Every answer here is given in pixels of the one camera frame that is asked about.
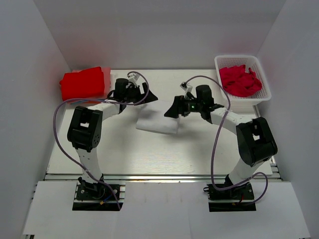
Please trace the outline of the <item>white t shirt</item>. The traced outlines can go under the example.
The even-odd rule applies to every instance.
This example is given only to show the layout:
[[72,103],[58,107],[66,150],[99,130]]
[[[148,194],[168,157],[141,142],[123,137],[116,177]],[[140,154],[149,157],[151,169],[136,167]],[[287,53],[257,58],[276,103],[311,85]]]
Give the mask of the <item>white t shirt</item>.
[[177,134],[179,118],[164,116],[170,107],[171,102],[160,100],[142,105],[136,129],[162,134]]

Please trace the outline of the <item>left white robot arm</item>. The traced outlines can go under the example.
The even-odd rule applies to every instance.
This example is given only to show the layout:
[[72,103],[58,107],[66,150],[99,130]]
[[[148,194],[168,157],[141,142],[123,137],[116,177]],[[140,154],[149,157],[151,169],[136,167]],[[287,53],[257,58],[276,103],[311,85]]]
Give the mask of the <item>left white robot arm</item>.
[[115,88],[104,101],[89,107],[75,108],[67,139],[76,149],[82,165],[83,176],[80,182],[90,184],[88,193],[93,198],[99,199],[105,194],[105,186],[101,183],[103,174],[97,156],[97,146],[102,137],[102,122],[119,115],[126,106],[138,106],[157,100],[147,82],[138,86],[133,79],[118,78]]

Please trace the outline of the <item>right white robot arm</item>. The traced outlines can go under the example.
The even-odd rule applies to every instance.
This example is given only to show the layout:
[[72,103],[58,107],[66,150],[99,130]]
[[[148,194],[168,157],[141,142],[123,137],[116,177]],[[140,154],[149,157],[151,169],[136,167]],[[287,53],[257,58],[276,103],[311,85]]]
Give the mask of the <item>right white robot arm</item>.
[[176,119],[199,113],[202,119],[218,126],[216,136],[220,135],[222,128],[236,135],[240,158],[226,176],[222,190],[228,197],[238,198],[243,193],[242,185],[248,183],[257,174],[257,169],[278,152],[276,142],[265,118],[250,119],[215,103],[208,85],[199,85],[195,90],[195,95],[187,92],[174,97],[164,116]]

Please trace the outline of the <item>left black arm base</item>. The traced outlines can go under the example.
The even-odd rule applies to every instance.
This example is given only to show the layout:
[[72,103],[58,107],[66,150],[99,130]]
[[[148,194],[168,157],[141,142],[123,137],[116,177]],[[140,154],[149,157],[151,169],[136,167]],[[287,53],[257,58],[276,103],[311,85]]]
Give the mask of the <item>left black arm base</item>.
[[101,183],[88,183],[82,179],[78,178],[77,190],[76,190],[76,200],[79,201],[89,201],[89,200],[114,200],[115,197],[111,192],[111,189]]

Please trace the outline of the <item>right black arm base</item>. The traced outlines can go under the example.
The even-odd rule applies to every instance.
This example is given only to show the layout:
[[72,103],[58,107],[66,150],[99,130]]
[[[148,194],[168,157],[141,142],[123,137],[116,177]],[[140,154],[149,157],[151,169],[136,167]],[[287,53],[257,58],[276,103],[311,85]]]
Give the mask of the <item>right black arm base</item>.
[[254,200],[254,193],[252,185],[250,183],[245,183],[243,185],[234,187],[227,190],[216,190],[212,184],[207,184],[203,188],[205,193],[208,193],[208,198],[211,200]]

